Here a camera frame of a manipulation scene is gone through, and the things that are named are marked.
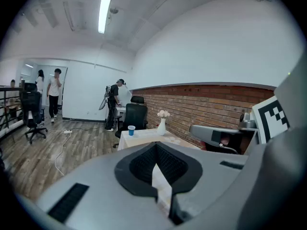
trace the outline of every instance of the black pants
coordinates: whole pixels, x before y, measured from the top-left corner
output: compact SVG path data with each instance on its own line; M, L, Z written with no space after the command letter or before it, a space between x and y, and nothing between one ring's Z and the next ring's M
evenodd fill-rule
M109 128L112 128L114 124L116 100L108 100L107 106L109 108L109 116L107 117L106 128L109 129Z
M17 107L15 108L9 108L9 114L11 116L11 119L16 118L17 117Z
M58 96L49 95L49 114L51 118L53 118L53 114L58 113L58 100Z

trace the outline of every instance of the white vase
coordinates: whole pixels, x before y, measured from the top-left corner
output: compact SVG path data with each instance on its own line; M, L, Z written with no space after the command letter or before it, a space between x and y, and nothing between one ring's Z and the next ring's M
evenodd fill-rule
M160 136L163 136L166 133L165 129L165 118L161 118L161 123L159 124L159 127L157 129L157 133Z

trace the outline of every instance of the ceiling light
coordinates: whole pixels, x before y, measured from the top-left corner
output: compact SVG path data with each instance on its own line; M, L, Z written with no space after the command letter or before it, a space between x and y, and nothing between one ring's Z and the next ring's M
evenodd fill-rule
M109 11L111 0L101 0L100 10L99 10L99 19L98 19L98 32L105 33L106 29L106 17Z

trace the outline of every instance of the white t-shirt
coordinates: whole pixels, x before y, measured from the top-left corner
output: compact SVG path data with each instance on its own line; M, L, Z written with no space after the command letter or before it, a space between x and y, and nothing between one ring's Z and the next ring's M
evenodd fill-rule
M52 77L51 79L49 79L49 84L50 84L49 95L59 96L58 81L54 77Z
M36 79L36 82L37 82L37 84L36 84L37 85L37 91L42 94L43 93L43 87L44 87L44 85L43 85L43 78L42 77L38 77Z

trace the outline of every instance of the black cap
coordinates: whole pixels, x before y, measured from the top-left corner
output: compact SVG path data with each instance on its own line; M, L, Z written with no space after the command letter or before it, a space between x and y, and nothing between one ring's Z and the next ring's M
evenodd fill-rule
M125 83L125 81L123 79L118 79L117 82L122 82L122 84Z

